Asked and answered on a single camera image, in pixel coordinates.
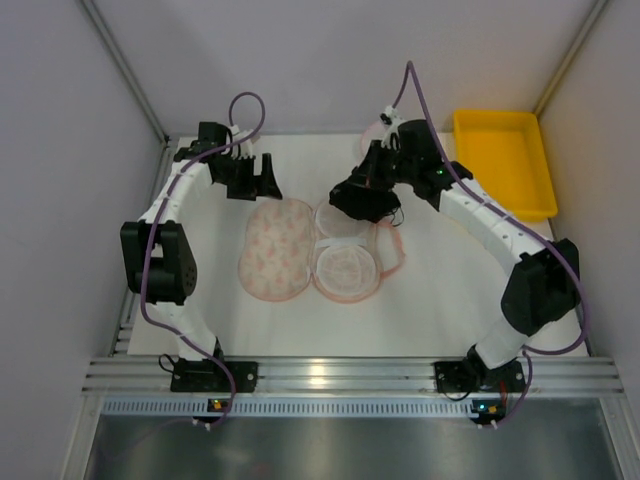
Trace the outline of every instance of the aluminum frame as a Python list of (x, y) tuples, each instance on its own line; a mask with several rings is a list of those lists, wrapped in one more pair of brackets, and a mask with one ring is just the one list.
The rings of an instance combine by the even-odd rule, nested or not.
[[(88, 16), (151, 129), (165, 147), (151, 192), (152, 200), (164, 183), (177, 142), (165, 133), (153, 106), (95, 1), (77, 2)], [(609, 3), (610, 0), (594, 1), (589, 14), (533, 108), (537, 116), (544, 112)], [(90, 363), (82, 389), (83, 406), (61, 478), (78, 479), (84, 476), (105, 399), (118, 394), (152, 395), (155, 398), (198, 397), (193, 394), (170, 393), (170, 377), (159, 370), (156, 357), (130, 357), (126, 354), (133, 328), (132, 312), (135, 305), (136, 298), (127, 289), (110, 343), (109, 356), (96, 358)], [(243, 394), (240, 398), (440, 398), (435, 389), (433, 369), (433, 363), (440, 359), (271, 357), (252, 360), (259, 362), (258, 389), (254, 394)], [(601, 400), (606, 426), (624, 478), (640, 478), (640, 436), (614, 362), (608, 358), (594, 357), (536, 357), (533, 359), (533, 368), (535, 374), (530, 397)], [(486, 396), (473, 394), (470, 398)]]

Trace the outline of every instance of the pink patterned fabric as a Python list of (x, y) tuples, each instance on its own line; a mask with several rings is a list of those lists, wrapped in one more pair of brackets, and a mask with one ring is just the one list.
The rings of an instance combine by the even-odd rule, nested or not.
[(253, 212), (240, 257), (240, 283), (268, 302), (293, 298), (309, 284), (313, 215), (300, 200), (266, 201)]

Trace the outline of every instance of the gray metal panel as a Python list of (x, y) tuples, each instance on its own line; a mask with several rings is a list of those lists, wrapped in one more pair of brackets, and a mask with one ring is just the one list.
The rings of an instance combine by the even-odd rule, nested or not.
[(532, 401), (513, 423), (468, 420), (230, 419), (207, 433), (187, 422), (102, 417), (86, 479), (562, 479), (622, 478), (597, 401)]
[(170, 132), (225, 118), (243, 90), (263, 95), (270, 131), (344, 132), (377, 119), (408, 59), (438, 127), (456, 108), (531, 108), (591, 1), (98, 3)]
[(560, 235), (580, 249), (596, 353), (612, 356), (640, 422), (640, 2), (614, 1), (542, 117)]

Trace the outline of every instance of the white mesh fabric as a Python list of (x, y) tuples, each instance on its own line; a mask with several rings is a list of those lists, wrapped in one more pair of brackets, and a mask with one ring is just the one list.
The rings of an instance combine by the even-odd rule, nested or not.
[(316, 276), (329, 293), (342, 298), (359, 297), (379, 278), (374, 258), (357, 245), (325, 249), (318, 257)]
[(316, 210), (316, 225), (326, 237), (355, 237), (371, 228), (371, 222), (354, 220), (328, 201)]

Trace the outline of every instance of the black bracket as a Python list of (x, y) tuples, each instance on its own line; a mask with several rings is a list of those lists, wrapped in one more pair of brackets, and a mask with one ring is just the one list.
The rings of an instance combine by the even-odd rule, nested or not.
[(439, 393), (520, 393), (525, 388), (522, 365), (512, 360), (489, 370), (471, 347), (462, 360), (435, 362), (436, 387)]
[[(400, 207), (392, 191), (397, 183), (413, 187), (417, 197), (440, 209), (440, 194), (455, 183), (446, 169), (426, 120), (410, 120), (398, 126), (392, 148), (373, 140), (360, 165), (329, 194), (329, 203), (356, 220), (377, 223)], [(469, 170), (451, 162), (460, 178), (472, 179)]]
[[(577, 247), (566, 238), (552, 244), (580, 276)], [(521, 255), (500, 305), (509, 324), (530, 337), (579, 303), (580, 295), (569, 274), (545, 248), (534, 255)]]
[[(252, 393), (258, 384), (257, 362), (224, 362), (236, 384), (237, 393)], [(229, 379), (211, 360), (189, 361), (178, 359), (171, 376), (172, 392), (216, 392), (231, 391)]]
[[(181, 162), (196, 157), (231, 142), (232, 138), (227, 126), (216, 122), (200, 122), (197, 140), (191, 142), (189, 147), (178, 150), (173, 161)], [(256, 157), (234, 155), (233, 149), (230, 149), (227, 153), (207, 155), (200, 163), (209, 167), (213, 182), (227, 186), (227, 198), (255, 200), (256, 197), (270, 197), (282, 200), (282, 193), (273, 173), (271, 154), (262, 155), (260, 175), (253, 174), (255, 160)]]

